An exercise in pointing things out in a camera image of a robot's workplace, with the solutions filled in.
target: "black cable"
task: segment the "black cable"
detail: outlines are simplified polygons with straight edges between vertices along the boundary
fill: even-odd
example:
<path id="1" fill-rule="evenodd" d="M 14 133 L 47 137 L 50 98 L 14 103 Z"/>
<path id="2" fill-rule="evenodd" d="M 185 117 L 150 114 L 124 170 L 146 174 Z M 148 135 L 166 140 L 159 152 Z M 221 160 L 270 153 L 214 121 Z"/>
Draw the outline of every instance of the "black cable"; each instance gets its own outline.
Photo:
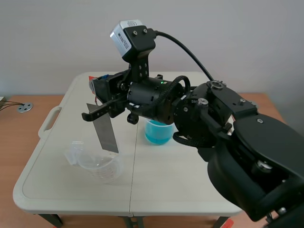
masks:
<path id="1" fill-rule="evenodd" d="M 211 148 L 214 145 L 212 140 L 207 140 L 204 137 L 201 137 L 200 139 L 184 139 L 181 136 L 180 132 L 175 132 L 173 134 L 173 139 L 180 144 L 196 148 Z"/>
<path id="2" fill-rule="evenodd" d="M 165 37 L 171 41 L 173 41 L 174 43 L 176 43 L 178 46 L 180 46 L 185 52 L 187 52 L 187 54 L 194 60 L 194 62 L 196 62 L 197 65 L 199 65 L 199 67 L 201 68 L 201 70 L 205 73 L 205 75 L 207 76 L 207 78 L 210 81 L 213 81 L 213 77 L 210 75 L 210 73 L 208 72 L 208 70 L 202 65 L 202 63 L 195 57 L 195 55 L 185 46 L 183 45 L 180 41 L 178 41 L 176 38 L 168 35 L 167 33 L 164 32 L 159 32 L 159 31 L 155 31 L 155 34 L 157 36 L 160 37 Z"/>
<path id="3" fill-rule="evenodd" d="M 8 106 L 8 105 L 24 105 L 24 104 L 17 104 L 17 103 L 15 103 L 15 104 L 4 104 L 4 105 L 0 105 L 0 107 Z"/>
<path id="4" fill-rule="evenodd" d="M 11 105 L 8 105 L 8 106 L 6 106 L 6 107 L 0 109 L 0 112 L 1 112 L 3 109 L 6 109 L 6 108 L 11 107 L 11 106 L 16 106 L 16 105 L 20 105 L 20 104 L 11 104 Z"/>
<path id="5" fill-rule="evenodd" d="M 15 101 L 3 101 L 3 102 L 8 102 L 8 103 L 14 103 L 14 104 L 19 104 L 19 105 L 24 105 L 23 103 L 20 102 L 15 102 Z"/>
<path id="6" fill-rule="evenodd" d="M 186 76 L 178 76 L 177 78 L 175 78 L 172 83 L 170 84 L 170 86 L 161 92 L 160 96 L 153 101 L 151 104 L 146 105 L 146 106 L 140 106 L 138 108 L 134 108 L 135 111 L 145 111 L 145 110 L 149 110 L 157 105 L 159 105 L 171 92 L 172 90 L 178 85 L 178 83 L 180 81 L 184 81 L 185 82 L 185 94 L 190 92 L 190 80 L 186 77 Z"/>

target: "black robotic arm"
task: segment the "black robotic arm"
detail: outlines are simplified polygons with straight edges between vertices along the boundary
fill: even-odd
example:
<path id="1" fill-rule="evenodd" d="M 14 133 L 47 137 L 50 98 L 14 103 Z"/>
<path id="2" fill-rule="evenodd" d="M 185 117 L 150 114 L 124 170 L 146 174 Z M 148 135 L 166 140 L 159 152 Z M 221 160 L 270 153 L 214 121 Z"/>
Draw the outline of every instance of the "black robotic arm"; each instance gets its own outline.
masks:
<path id="1" fill-rule="evenodd" d="M 210 79 L 191 87 L 186 76 L 149 77 L 148 55 L 163 36 L 184 49 Z M 82 117 L 93 121 L 105 113 L 114 118 L 127 108 L 127 121 L 143 116 L 175 123 L 173 138 L 198 148 L 208 162 L 217 191 L 242 208 L 253 221 L 267 216 L 267 228 L 304 227 L 304 138 L 266 115 L 226 84 L 213 80 L 197 58 L 177 39 L 146 28 L 139 20 L 121 21 L 111 33 L 129 69 L 95 78 L 91 88 L 103 103 Z M 233 116 L 234 131 L 228 123 Z M 271 212 L 278 216 L 272 218 Z"/>

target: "metal bracket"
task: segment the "metal bracket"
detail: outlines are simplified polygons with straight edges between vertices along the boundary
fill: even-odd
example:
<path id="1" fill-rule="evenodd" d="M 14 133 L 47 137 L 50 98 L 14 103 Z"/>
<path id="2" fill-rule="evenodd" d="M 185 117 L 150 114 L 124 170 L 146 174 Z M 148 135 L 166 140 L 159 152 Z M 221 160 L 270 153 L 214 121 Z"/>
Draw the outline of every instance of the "metal bracket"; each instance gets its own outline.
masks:
<path id="1" fill-rule="evenodd" d="M 27 111 L 31 110 L 33 108 L 33 103 L 26 102 L 24 105 L 20 105 L 17 108 L 17 112 L 19 113 L 26 113 Z"/>

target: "clear cup with blue liquid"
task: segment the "clear cup with blue liquid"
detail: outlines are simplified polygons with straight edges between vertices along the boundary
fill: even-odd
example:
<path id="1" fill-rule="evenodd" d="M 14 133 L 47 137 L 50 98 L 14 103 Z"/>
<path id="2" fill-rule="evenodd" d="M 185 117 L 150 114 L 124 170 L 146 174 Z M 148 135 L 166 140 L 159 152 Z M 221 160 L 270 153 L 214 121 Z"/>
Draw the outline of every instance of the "clear cup with blue liquid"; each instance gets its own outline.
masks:
<path id="1" fill-rule="evenodd" d="M 166 125 L 155 120 L 145 120 L 145 135 L 150 142 L 161 145 L 172 138 L 174 124 Z"/>

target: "wooden table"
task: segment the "wooden table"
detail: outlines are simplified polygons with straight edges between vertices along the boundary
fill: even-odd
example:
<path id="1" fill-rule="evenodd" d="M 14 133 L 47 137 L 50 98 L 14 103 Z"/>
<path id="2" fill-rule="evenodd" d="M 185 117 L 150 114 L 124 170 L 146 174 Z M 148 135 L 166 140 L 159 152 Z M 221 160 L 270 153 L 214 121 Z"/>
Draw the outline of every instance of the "wooden table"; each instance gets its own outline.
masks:
<path id="1" fill-rule="evenodd" d="M 265 94 L 242 94 L 247 100 L 255 101 L 259 111 L 283 121 L 281 115 Z M 38 141 L 38 130 L 47 114 L 58 105 L 63 96 L 14 96 L 10 100 L 16 102 L 32 102 L 34 108 L 20 114 L 16 106 L 0 112 L 0 227 L 51 227 L 38 216 L 26 214 L 12 200 L 14 185 L 21 174 L 26 162 L 34 151 Z M 124 227 L 120 218 L 110 216 L 63 216 L 64 227 Z M 146 228 L 152 227 L 211 227 L 214 217 L 160 217 L 153 216 L 145 219 Z M 244 214 L 233 217 L 233 228 L 260 228 L 264 221 L 251 222 Z"/>

